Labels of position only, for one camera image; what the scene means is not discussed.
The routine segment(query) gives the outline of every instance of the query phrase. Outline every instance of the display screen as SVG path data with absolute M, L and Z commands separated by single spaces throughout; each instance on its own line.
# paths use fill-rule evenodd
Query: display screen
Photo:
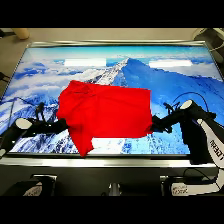
M 57 121 L 58 97 L 71 80 L 102 85 L 146 88 L 151 112 L 159 118 L 170 105 L 192 99 L 224 124 L 222 77 L 204 46 L 74 46 L 27 48 L 0 105 L 0 134 L 17 118 L 35 118 L 35 106 L 44 102 L 47 121 Z M 189 154 L 180 125 L 172 133 L 154 132 L 132 138 L 93 138 L 89 154 Z M 11 152 L 77 154 L 68 131 L 21 138 Z

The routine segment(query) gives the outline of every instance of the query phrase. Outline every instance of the wrinkle in cloth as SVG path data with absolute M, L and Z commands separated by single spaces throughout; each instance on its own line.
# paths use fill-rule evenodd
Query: wrinkle in cloth
M 81 156 L 92 138 L 140 138 L 151 134 L 150 90 L 71 81 L 59 96 L 57 118 L 66 120 Z

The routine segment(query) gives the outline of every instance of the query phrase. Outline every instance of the red fabric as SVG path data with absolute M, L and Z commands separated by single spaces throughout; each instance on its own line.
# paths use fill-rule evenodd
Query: red fabric
M 140 138 L 152 133 L 150 90 L 71 81 L 59 97 L 64 118 L 81 156 L 96 138 Z

